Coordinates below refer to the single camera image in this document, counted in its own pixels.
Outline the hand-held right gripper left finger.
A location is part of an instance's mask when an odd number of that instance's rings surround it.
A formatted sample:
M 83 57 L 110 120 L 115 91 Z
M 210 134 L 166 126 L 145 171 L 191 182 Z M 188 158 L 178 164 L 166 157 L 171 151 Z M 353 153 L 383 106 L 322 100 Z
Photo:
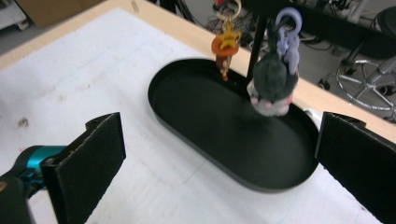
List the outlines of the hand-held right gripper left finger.
M 59 224 L 84 224 L 126 158 L 120 113 L 86 123 L 86 131 L 40 163 Z

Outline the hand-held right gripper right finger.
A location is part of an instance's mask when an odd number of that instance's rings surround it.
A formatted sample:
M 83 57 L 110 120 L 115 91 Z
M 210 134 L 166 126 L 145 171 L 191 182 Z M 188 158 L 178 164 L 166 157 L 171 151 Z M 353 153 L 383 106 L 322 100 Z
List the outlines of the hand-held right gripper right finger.
M 325 112 L 316 159 L 383 224 L 396 224 L 396 144 L 366 123 Z

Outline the dark plush keychain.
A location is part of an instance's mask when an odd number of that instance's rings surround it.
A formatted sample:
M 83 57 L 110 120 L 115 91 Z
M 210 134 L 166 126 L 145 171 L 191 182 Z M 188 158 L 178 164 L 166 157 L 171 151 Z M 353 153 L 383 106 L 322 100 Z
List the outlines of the dark plush keychain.
M 247 93 L 253 108 L 265 117 L 288 113 L 299 80 L 301 14 L 292 7 L 267 22 L 269 51 L 253 67 Z

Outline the black tray stand with bar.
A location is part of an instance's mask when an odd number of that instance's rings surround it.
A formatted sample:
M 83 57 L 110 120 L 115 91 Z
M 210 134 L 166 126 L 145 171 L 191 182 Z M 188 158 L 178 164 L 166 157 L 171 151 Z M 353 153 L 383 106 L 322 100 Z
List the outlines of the black tray stand with bar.
M 300 185 L 318 165 L 320 125 L 298 106 L 284 117 L 259 115 L 247 81 L 227 82 L 211 60 L 169 63 L 151 80 L 148 100 L 157 119 L 241 184 L 258 191 Z

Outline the red strap figure keychain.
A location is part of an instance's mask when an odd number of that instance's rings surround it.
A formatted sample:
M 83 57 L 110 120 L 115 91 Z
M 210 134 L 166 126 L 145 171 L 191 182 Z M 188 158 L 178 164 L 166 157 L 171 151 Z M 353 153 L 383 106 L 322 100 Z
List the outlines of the red strap figure keychain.
M 237 10 L 232 15 L 225 15 L 217 12 L 217 18 L 222 21 L 222 31 L 216 35 L 211 43 L 211 50 L 216 56 L 216 66 L 218 67 L 221 78 L 228 80 L 232 57 L 239 50 L 239 40 L 242 32 L 235 29 L 234 20 L 239 16 L 242 9 L 241 0 L 234 0 Z

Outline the black round stool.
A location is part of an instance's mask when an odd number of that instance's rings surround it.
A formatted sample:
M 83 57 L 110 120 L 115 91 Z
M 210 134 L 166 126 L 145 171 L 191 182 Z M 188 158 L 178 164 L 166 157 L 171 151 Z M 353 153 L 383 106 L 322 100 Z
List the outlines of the black round stool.
M 335 80 L 351 103 L 366 109 L 390 112 L 385 120 L 396 123 L 396 47 L 386 60 L 376 63 L 369 59 L 357 60 L 366 42 L 361 42 L 342 61 Z

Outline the white table mat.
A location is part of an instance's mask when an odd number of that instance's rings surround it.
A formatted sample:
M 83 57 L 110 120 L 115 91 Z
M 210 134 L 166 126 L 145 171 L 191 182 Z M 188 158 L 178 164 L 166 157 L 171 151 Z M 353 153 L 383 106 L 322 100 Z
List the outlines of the white table mat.
M 200 56 L 209 36 L 186 23 L 167 32 L 143 16 L 139 6 L 99 7 L 11 52 L 0 37 L 0 174 L 25 148 L 69 144 L 88 120 L 119 112 L 127 157 L 89 224 L 379 224 L 324 169 L 260 193 L 167 131 L 149 83 L 167 63 Z

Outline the brown cardboard box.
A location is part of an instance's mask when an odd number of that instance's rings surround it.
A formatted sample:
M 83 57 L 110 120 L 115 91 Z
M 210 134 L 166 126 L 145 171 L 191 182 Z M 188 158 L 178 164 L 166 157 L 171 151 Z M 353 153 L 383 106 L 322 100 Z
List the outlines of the brown cardboard box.
M 38 28 L 69 19 L 105 0 L 15 0 Z

